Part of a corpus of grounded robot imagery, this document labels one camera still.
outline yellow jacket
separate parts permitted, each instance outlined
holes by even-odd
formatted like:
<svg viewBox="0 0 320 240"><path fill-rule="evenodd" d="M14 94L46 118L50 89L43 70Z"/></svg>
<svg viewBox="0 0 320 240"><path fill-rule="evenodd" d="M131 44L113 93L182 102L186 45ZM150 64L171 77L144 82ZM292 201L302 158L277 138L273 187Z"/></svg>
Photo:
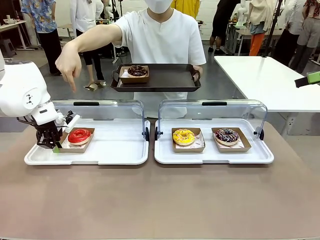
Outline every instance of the yellow jacket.
<svg viewBox="0 0 320 240"><path fill-rule="evenodd" d="M199 12L200 0L173 0L171 7L196 18Z"/></svg>

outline clear plastic lid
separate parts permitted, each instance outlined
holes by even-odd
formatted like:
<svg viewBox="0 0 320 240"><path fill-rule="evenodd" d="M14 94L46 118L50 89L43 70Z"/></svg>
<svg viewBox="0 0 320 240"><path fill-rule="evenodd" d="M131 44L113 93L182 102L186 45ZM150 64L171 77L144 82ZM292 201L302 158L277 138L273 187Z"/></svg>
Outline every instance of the clear plastic lid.
<svg viewBox="0 0 320 240"><path fill-rule="evenodd" d="M130 121L141 124L142 135L146 139L144 105L138 100L56 100L54 106L63 115L69 111L82 119L95 121Z"/></svg>
<svg viewBox="0 0 320 240"><path fill-rule="evenodd" d="M257 138L263 138L263 126L268 109L260 101L248 99L225 100L164 100L158 110L157 138L160 138L161 125L173 119L214 120L244 119L255 131Z"/></svg>

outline black tray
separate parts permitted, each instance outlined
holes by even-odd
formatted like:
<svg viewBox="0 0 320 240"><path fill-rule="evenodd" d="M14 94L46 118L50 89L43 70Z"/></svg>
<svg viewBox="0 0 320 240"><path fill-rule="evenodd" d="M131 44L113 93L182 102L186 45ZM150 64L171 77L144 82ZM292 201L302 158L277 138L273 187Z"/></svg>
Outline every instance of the black tray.
<svg viewBox="0 0 320 240"><path fill-rule="evenodd" d="M119 83L121 67L132 65L149 67L147 83ZM194 92L201 87L199 79L193 79L196 73L200 76L191 64L121 64L112 72L111 87L118 92Z"/></svg>

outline display case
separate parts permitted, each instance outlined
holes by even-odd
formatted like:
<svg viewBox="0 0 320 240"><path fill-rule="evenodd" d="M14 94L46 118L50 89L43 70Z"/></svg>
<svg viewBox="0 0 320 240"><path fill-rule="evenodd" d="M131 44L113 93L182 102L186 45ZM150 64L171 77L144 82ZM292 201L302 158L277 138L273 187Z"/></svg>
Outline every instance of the display case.
<svg viewBox="0 0 320 240"><path fill-rule="evenodd" d="M34 145L25 156L28 165L139 165L148 158L150 122L137 100L54 101L66 115L80 115L75 128L92 128L94 136L85 153L55 152Z"/></svg>
<svg viewBox="0 0 320 240"><path fill-rule="evenodd" d="M155 124L154 157L162 164L270 164L274 156L263 141L267 112L257 100L165 100ZM173 131L195 128L200 129L204 149L176 151ZM246 149L221 152L215 139L218 129L235 129L249 144Z"/></svg>

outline white face mask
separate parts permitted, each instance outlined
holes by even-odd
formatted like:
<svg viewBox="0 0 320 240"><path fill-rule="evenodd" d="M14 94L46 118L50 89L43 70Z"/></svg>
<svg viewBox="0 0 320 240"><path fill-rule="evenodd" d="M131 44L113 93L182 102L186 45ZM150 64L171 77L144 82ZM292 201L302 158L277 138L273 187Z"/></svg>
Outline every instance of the white face mask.
<svg viewBox="0 0 320 240"><path fill-rule="evenodd" d="M163 14L171 5L172 0L144 0L148 8L155 14Z"/></svg>

